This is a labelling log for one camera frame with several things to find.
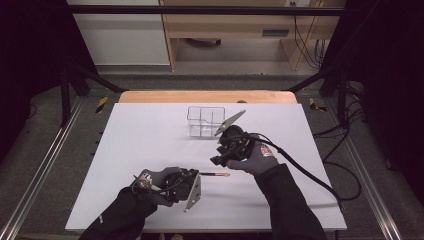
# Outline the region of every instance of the person's arm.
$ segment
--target person's arm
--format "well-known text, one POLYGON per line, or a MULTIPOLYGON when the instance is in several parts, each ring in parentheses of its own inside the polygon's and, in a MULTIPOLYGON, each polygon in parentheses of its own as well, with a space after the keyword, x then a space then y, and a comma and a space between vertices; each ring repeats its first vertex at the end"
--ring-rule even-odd
MULTIPOLYGON (((145 169, 139 178, 143 177, 147 185, 159 186, 166 176, 180 171, 178 167, 165 168, 161 172, 145 169)), ((133 184, 121 189, 117 198, 91 223, 79 240, 134 240, 140 236, 145 218, 156 212, 158 205, 171 207, 174 204, 160 194, 137 193, 133 184)))
POLYGON ((265 144, 256 142, 247 160, 229 160, 227 167, 255 177, 270 206, 273 239, 327 239, 287 165, 279 164, 265 144))

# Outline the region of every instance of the black horizontal bar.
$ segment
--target black horizontal bar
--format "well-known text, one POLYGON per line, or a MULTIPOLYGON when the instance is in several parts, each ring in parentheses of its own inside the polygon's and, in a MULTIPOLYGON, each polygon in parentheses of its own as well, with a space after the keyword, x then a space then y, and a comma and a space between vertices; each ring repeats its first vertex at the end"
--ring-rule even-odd
POLYGON ((343 16, 362 13, 344 8, 246 7, 246 6, 116 6, 116 5, 44 5, 43 8, 75 14, 199 14, 199 15, 279 15, 343 16))

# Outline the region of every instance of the white table top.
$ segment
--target white table top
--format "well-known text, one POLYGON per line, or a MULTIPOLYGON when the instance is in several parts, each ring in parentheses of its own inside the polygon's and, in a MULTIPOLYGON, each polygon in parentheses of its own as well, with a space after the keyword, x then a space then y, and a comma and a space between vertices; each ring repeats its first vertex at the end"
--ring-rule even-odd
MULTIPOLYGON (((143 169, 161 171, 178 166, 201 172, 229 172, 231 176, 202 176, 202 198, 190 211, 183 212, 186 202, 171 208, 159 206, 146 219, 145 232, 269 231, 269 205, 254 178, 215 166, 209 160, 218 155, 216 138, 189 136, 189 106, 225 107, 226 118, 245 109, 236 125, 250 133, 264 134, 330 185, 300 104, 118 103, 65 228, 86 229, 143 169)), ((287 163, 273 151, 280 163, 287 163)), ((334 197, 291 164, 288 166, 323 228, 346 229, 334 197)))

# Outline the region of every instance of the black curtain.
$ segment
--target black curtain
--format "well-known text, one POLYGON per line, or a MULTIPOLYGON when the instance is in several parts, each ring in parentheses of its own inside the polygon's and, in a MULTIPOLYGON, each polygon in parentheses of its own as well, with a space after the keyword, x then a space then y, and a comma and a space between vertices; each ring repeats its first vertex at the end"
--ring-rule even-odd
MULTIPOLYGON (((370 10, 373 3, 348 4, 370 10)), ((341 59, 347 80, 365 87, 364 108, 387 158, 424 204, 423 13, 423 1, 381 0, 341 59)), ((340 20, 323 67, 335 61, 364 16, 340 20)), ((336 87, 337 78, 328 78, 322 90, 336 87)))
POLYGON ((29 116, 31 98, 59 86, 70 63, 97 74, 72 14, 46 11, 36 0, 1 1, 0 162, 29 116))

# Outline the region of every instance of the gray glove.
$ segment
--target gray glove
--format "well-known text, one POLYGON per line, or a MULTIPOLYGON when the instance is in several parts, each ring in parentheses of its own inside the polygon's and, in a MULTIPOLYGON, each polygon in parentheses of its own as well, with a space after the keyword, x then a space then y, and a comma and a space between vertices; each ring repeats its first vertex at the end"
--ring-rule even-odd
MULTIPOLYGON (((259 138, 256 134, 251 134, 251 137, 259 138)), ((260 175, 266 170, 277 166, 278 160, 274 157, 271 149, 267 145, 261 142, 256 142, 253 146, 252 153, 247 160, 236 161, 229 160, 227 167, 234 170, 243 170, 253 175, 260 175)))
MULTIPOLYGON (((168 175, 173 173, 179 173, 181 172, 181 169, 179 167, 167 167, 163 169, 161 172, 152 172, 148 169, 144 169, 140 176, 138 177, 139 183, 141 184, 141 187, 152 189, 155 191, 161 190, 158 188, 158 186, 162 183, 163 179, 166 178, 168 175)), ((167 207, 171 207, 174 202, 167 201, 164 198, 165 193, 162 194, 148 194, 147 197, 149 201, 154 205, 164 205, 167 207)))

